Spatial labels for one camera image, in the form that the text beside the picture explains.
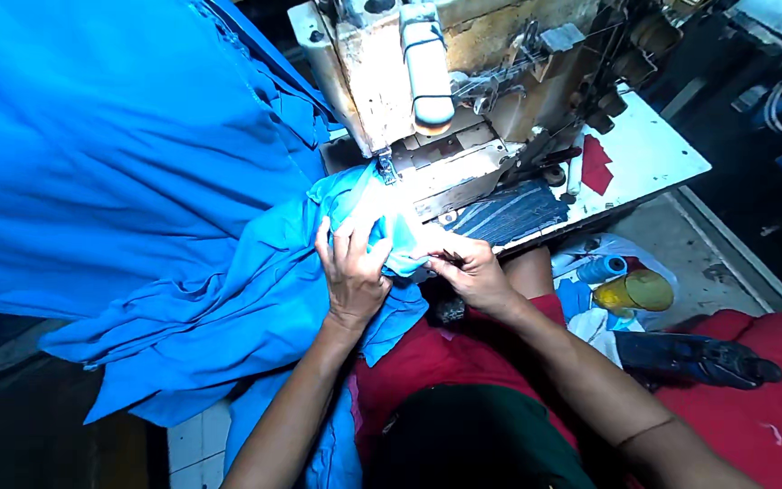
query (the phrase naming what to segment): plastic cup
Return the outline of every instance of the plastic cup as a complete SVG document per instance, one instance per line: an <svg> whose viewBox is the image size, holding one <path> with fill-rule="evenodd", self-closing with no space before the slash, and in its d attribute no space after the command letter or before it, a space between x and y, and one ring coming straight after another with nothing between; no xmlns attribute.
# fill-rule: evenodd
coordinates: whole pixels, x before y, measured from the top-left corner
<svg viewBox="0 0 782 489"><path fill-rule="evenodd" d="M652 270L636 270L603 283L593 291L593 302L610 311L626 307L665 311L674 302L668 281Z"/></svg>

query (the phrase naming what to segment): cable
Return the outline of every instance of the cable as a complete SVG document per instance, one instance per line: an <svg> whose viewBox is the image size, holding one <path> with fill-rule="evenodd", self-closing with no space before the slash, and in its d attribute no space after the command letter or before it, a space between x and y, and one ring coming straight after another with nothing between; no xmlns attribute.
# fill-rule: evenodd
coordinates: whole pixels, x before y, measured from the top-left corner
<svg viewBox="0 0 782 489"><path fill-rule="evenodd" d="M777 129L777 131L779 132L782 132L782 124L780 123L780 120L777 119L777 102L779 102L781 95L782 95L782 82L778 82L776 85L774 85L772 94L768 95L768 99L766 100L766 109L767 109L766 124L768 125L769 129L772 130Z"/></svg>

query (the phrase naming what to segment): table surface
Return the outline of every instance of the table surface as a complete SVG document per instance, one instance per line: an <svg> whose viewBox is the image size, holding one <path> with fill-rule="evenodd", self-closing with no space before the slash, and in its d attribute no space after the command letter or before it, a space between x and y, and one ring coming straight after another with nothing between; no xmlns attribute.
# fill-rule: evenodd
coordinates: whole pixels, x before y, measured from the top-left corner
<svg viewBox="0 0 782 489"><path fill-rule="evenodd" d="M629 108L614 117L614 129L601 135L585 126L584 133L599 139L605 153L612 159L607 164L614 174L606 193L601 196L586 185L581 185L574 204L569 206L568 220L550 225L523 238L505 244L496 244L494 253L525 245L533 240L557 236L579 227L583 221L602 217L619 206L656 196L664 190L711 170L711 164L687 140L659 117L635 92L623 95ZM562 163L564 171L567 164ZM552 188L559 197L566 185Z"/></svg>

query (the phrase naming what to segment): blue thread spool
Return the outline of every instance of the blue thread spool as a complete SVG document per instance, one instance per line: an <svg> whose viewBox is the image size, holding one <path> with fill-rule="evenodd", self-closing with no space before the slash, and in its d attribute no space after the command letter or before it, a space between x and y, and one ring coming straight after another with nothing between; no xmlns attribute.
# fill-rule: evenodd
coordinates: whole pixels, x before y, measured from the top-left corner
<svg viewBox="0 0 782 489"><path fill-rule="evenodd" d="M578 279L584 283L603 283L626 273L626 260L619 255L599 257L578 267Z"/></svg>

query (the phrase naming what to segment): forearm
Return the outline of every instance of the forearm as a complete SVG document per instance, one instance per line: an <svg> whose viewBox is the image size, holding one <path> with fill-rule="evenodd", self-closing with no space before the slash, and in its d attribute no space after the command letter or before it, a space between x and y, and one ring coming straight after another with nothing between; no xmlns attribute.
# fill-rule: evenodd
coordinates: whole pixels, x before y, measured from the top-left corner
<svg viewBox="0 0 782 489"><path fill-rule="evenodd" d="M610 445L673 418L638 382L526 298L516 298L501 316L532 347L560 396Z"/></svg>
<svg viewBox="0 0 782 489"><path fill-rule="evenodd" d="M527 299L516 299L501 316L533 348L559 395L637 467L647 486L758 487L632 377Z"/></svg>
<svg viewBox="0 0 782 489"><path fill-rule="evenodd" d="M307 461L340 368L358 337L325 318L319 334L243 444L224 489L288 488Z"/></svg>

